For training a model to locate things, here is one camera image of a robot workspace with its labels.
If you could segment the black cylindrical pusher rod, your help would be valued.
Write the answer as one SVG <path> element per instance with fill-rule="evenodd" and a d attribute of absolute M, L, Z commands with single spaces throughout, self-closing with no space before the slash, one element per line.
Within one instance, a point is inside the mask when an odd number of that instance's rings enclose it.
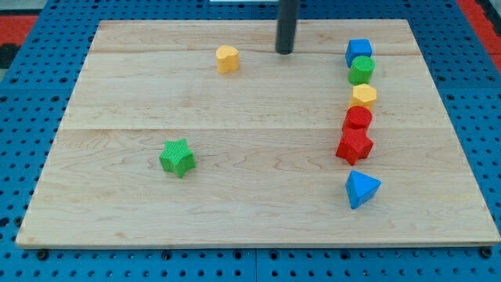
<path fill-rule="evenodd" d="M 299 0 L 279 0 L 275 45 L 278 54 L 288 55 L 294 50 L 299 2 Z"/>

